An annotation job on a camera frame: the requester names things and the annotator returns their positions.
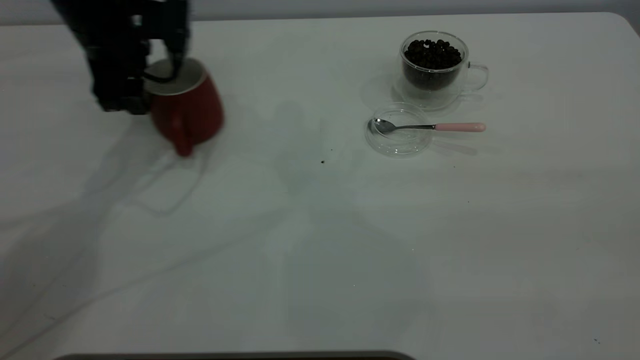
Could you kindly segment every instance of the mug handle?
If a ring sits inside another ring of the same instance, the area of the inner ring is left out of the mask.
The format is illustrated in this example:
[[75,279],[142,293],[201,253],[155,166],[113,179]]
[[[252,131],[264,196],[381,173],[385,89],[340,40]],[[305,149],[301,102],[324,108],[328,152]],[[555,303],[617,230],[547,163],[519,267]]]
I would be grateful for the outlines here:
[[185,158],[191,155],[193,152],[193,144],[189,141],[184,131],[182,116],[178,111],[173,112],[171,115],[171,128],[173,129],[173,146],[175,146],[175,151],[178,155]]
[[489,68],[485,65],[482,65],[480,63],[469,63],[469,68],[470,69],[476,69],[476,70],[480,70],[482,72],[484,72],[484,80],[480,83],[480,85],[465,85],[465,87],[462,90],[462,94],[470,94],[472,92],[478,91],[482,88],[484,88],[484,86],[487,84],[487,82],[489,82]]

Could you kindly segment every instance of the glass saucer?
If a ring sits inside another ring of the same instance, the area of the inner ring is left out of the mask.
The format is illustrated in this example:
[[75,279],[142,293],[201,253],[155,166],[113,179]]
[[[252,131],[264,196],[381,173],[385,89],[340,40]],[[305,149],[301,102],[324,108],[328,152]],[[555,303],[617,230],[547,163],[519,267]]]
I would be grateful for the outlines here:
[[383,119],[395,126],[428,125],[426,116],[416,105],[393,102],[376,110],[365,126],[365,137],[371,147],[380,154],[393,158],[416,155],[429,146],[432,130],[400,129],[383,135],[374,124],[374,119]]

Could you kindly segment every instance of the coffee beans in glass cup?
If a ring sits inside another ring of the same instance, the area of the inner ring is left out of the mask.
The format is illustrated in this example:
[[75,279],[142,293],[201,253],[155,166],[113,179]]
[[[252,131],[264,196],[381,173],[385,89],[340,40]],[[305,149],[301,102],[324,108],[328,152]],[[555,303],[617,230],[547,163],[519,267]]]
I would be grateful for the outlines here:
[[[399,53],[394,87],[404,101],[423,110],[450,105],[460,94],[484,87],[488,69],[470,63],[467,45],[442,31],[423,31],[408,37]],[[480,84],[467,84],[469,69],[484,72]]]

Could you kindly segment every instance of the robotic arm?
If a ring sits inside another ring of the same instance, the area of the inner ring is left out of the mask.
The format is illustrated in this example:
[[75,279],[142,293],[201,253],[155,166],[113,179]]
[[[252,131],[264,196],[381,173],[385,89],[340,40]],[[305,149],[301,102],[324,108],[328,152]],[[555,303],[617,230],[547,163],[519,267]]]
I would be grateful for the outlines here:
[[[148,111],[143,79],[176,78],[189,40],[187,0],[52,0],[82,45],[93,74],[93,93],[104,111]],[[161,39],[172,75],[145,72],[150,39]]]

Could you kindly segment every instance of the glass cup handle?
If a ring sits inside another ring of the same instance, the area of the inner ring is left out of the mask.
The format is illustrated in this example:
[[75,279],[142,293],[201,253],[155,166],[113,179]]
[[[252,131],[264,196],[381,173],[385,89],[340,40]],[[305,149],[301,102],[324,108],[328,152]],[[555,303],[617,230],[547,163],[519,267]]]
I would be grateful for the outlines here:
[[470,94],[472,92],[478,91],[482,88],[484,88],[484,86],[487,84],[487,82],[489,82],[489,68],[485,65],[482,65],[480,63],[469,63],[469,68],[470,69],[477,69],[480,70],[482,72],[484,72],[484,79],[482,80],[482,82],[480,82],[480,84],[474,84],[474,85],[470,85],[467,84],[464,86],[464,88],[462,89],[462,93],[463,94]]

